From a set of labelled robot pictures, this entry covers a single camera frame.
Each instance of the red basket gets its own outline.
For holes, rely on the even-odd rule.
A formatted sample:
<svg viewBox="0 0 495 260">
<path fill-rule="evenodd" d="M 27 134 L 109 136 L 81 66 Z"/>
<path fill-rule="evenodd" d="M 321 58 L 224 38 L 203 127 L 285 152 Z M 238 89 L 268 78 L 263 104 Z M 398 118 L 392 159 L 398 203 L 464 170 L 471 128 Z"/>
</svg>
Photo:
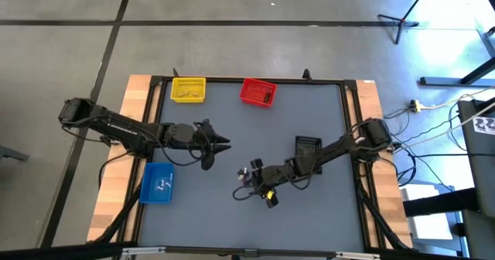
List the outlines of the red basket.
<svg viewBox="0 0 495 260">
<path fill-rule="evenodd" d="M 239 98 L 245 103 L 269 108 L 275 99 L 277 85 L 261 80 L 246 78 Z"/>
</svg>

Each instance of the white cable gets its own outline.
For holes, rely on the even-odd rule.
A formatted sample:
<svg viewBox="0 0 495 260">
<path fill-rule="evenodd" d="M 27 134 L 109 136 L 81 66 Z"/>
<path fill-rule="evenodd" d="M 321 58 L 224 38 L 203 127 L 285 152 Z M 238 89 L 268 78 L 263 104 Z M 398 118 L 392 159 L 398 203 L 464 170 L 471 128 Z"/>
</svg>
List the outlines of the white cable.
<svg viewBox="0 0 495 260">
<path fill-rule="evenodd" d="M 488 105 L 488 106 L 487 106 L 487 107 L 485 107 L 482 111 L 480 111 L 480 112 L 476 113 L 475 115 L 473 115 L 471 118 L 469 118 L 469 119 L 467 119 L 467 120 L 463 121 L 460 125 L 457 125 L 457 126 L 455 126 L 455 127 L 451 128 L 451 129 L 449 129 L 448 131 L 443 132 L 443 133 L 441 133 L 441 134 L 439 134 L 439 135 L 437 135 L 437 136 L 433 136 L 433 137 L 431 137 L 431 138 L 428 138 L 428 139 L 425 139 L 425 140 L 421 140 L 420 142 L 416 142 L 416 143 L 414 143 L 414 144 L 410 144 L 410 145 L 409 145 L 409 148 L 411 148 L 412 146 L 416 146 L 417 144 L 421 144 L 421 143 L 424 143 L 424 142 L 427 142 L 427 141 L 430 141 L 430 140 L 436 139 L 436 138 L 438 138 L 438 137 L 440 137 L 440 136 L 442 136 L 442 135 L 444 135 L 444 134 L 447 134 L 447 133 L 449 133 L 449 132 L 453 131 L 454 129 L 456 129 L 456 128 L 458 128 L 458 127 L 461 127 L 461 126 L 463 126 L 463 125 L 467 124 L 468 122 L 470 122 L 470 121 L 471 121 L 471 120 L 473 120 L 474 118 L 476 118 L 476 117 L 480 116 L 480 115 L 481 115 L 481 114 L 483 114 L 485 111 L 487 111 L 488 109 L 492 108 L 493 106 L 495 106 L 495 102 L 493 102 L 492 104 Z"/>
<path fill-rule="evenodd" d="M 449 105 L 449 104 L 451 104 L 451 103 L 453 103 L 453 102 L 460 101 L 460 100 L 462 100 L 463 98 L 466 98 L 466 97 L 471 97 L 472 99 L 474 99 L 473 95 L 483 93 L 484 91 L 489 90 L 489 89 L 491 89 L 491 88 L 493 88 L 493 87 L 495 87 L 495 85 L 493 85 L 493 86 L 491 86 L 491 87 L 488 87 L 488 88 L 486 88 L 486 89 L 484 89 L 484 90 L 477 91 L 476 93 L 472 93 L 472 94 L 463 94 L 463 95 L 462 95 L 462 96 L 460 96 L 459 98 L 457 98 L 457 99 L 455 99 L 455 100 L 453 100 L 453 101 L 448 101 L 448 102 L 446 102 L 446 103 L 444 103 L 444 104 L 440 104 L 440 105 L 436 105 L 436 106 L 424 106 L 424 105 L 422 105 L 422 106 L 421 106 L 421 109 L 429 109 L 429 110 L 432 110 L 432 109 L 436 109 L 436 108 L 444 107 L 444 106 Z"/>
</svg>

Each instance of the blue box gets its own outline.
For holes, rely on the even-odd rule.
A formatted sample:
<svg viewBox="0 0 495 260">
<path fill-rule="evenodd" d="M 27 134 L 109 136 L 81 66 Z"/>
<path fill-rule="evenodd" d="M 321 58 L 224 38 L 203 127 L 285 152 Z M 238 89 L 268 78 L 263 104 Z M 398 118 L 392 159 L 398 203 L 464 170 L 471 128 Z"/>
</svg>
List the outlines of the blue box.
<svg viewBox="0 0 495 260">
<path fill-rule="evenodd" d="M 142 177 L 143 204 L 169 204 L 172 199 L 173 165 L 171 163 L 146 163 Z"/>
</svg>

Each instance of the concrete floor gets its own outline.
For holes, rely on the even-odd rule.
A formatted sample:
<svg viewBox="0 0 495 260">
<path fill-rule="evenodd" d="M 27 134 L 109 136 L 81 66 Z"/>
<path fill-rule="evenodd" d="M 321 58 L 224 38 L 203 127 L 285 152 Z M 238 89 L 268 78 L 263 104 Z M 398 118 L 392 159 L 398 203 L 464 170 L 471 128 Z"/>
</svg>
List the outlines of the concrete floor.
<svg viewBox="0 0 495 260">
<path fill-rule="evenodd" d="M 120 1 L 0 0 L 0 19 L 114 19 Z M 375 21 L 378 13 L 402 17 L 412 1 L 130 0 L 125 19 Z M 425 88 L 417 81 L 461 77 L 490 58 L 476 31 L 495 23 L 490 7 L 479 13 L 487 6 L 483 0 L 421 0 L 410 17 L 422 23 L 407 30 L 398 46 L 391 41 L 392 28 L 122 27 L 98 103 L 118 111 L 129 74 L 171 75 L 175 67 L 185 75 L 238 77 L 300 77 L 309 68 L 315 78 L 375 80 L 386 113 L 413 98 L 439 104 L 476 89 Z M 110 31 L 0 26 L 0 143 L 31 155 L 24 163 L 0 161 L 0 250 L 34 247 L 43 234 L 73 142 L 56 117 L 63 100 L 89 95 Z M 489 96 L 493 91 L 480 98 Z M 443 108 L 411 115 L 401 138 L 446 120 L 447 114 Z M 404 121 L 388 123 L 396 131 Z M 415 152 L 460 151 L 442 137 Z M 55 245 L 85 241 L 97 197 L 97 169 L 107 154 L 104 145 L 84 145 Z M 472 186 L 467 159 L 427 161 L 444 183 Z M 411 164 L 405 154 L 395 162 L 399 169 Z M 421 163 L 416 178 L 436 182 Z"/>
</svg>

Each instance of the black equipment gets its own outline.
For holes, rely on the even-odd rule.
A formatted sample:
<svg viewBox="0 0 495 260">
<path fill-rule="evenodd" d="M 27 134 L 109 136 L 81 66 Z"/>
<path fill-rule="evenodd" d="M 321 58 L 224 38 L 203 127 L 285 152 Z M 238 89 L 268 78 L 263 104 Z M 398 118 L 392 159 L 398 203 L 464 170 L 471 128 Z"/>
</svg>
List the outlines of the black equipment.
<svg viewBox="0 0 495 260">
<path fill-rule="evenodd" d="M 119 141 L 130 154 L 140 158 L 150 158 L 155 148 L 161 148 L 165 155 L 164 148 L 187 150 L 194 159 L 201 160 L 204 170 L 211 168 L 215 154 L 230 148 L 223 144 L 230 140 L 219 136 L 208 119 L 195 122 L 196 131 L 186 124 L 145 124 L 84 98 L 65 101 L 59 121 L 64 129 L 91 128 L 100 132 L 102 142 L 110 145 Z M 195 156 L 192 151 L 200 151 L 201 156 Z M 166 157 L 176 165 L 184 165 Z"/>
<path fill-rule="evenodd" d="M 401 35 L 402 35 L 402 27 L 416 27 L 419 25 L 419 22 L 416 22 L 416 21 L 407 21 L 406 18 L 409 16 L 409 13 L 412 12 L 412 9 L 416 6 L 416 4 L 418 4 L 419 0 L 415 0 L 415 2 L 412 4 L 411 8 L 409 8 L 409 10 L 405 13 L 404 17 L 402 18 L 397 18 L 397 17 L 393 17 L 393 16 L 389 16 L 389 15 L 382 15 L 382 14 L 379 14 L 378 17 L 381 17 L 381 18 L 385 18 L 385 19 L 390 19 L 392 21 L 395 22 L 395 24 L 397 24 L 397 27 L 398 27 L 398 31 L 397 31 L 397 35 L 395 37 L 395 44 L 399 44 L 399 41 L 401 40 Z"/>
<path fill-rule="evenodd" d="M 354 132 L 362 132 L 361 137 L 354 138 Z M 345 135 L 336 142 L 319 149 L 317 145 L 298 146 L 296 156 L 286 159 L 280 166 L 263 167 L 261 159 L 251 161 L 252 171 L 247 168 L 237 172 L 238 179 L 242 180 L 243 186 L 237 188 L 232 196 L 235 200 L 246 200 L 249 197 L 258 195 L 265 199 L 269 208 L 278 204 L 275 187 L 283 183 L 290 183 L 298 190 L 304 190 L 309 186 L 313 174 L 322 172 L 322 165 L 345 154 L 351 154 L 353 159 L 368 166 L 380 158 L 378 154 L 389 147 L 392 147 L 392 139 L 387 125 L 381 119 L 371 118 L 352 126 Z M 306 180 L 305 186 L 296 185 L 297 182 Z M 366 205 L 374 218 L 377 226 L 383 231 L 385 237 L 395 249 L 412 251 L 401 239 L 392 231 L 374 202 L 367 195 L 360 176 L 355 178 L 356 192 L 359 199 Z M 243 188 L 252 188 L 246 197 L 236 197 L 236 192 Z"/>
<path fill-rule="evenodd" d="M 361 128 L 364 137 L 355 139 L 353 132 Z M 256 194 L 266 200 L 268 207 L 278 204 L 275 187 L 283 183 L 291 183 L 294 187 L 304 190 L 311 180 L 311 176 L 321 172 L 321 165 L 347 153 L 363 163 L 374 162 L 378 152 L 386 149 L 392 144 L 392 139 L 384 121 L 380 119 L 369 119 L 351 128 L 351 130 L 340 137 L 336 142 L 315 151 L 311 146 L 304 151 L 304 146 L 299 147 L 299 154 L 293 158 L 286 159 L 280 166 L 263 167 L 261 159 L 251 161 L 252 171 L 241 169 L 238 179 L 242 180 L 245 187 L 254 189 L 250 196 Z M 308 180 L 303 186 L 295 183 Z"/>
</svg>

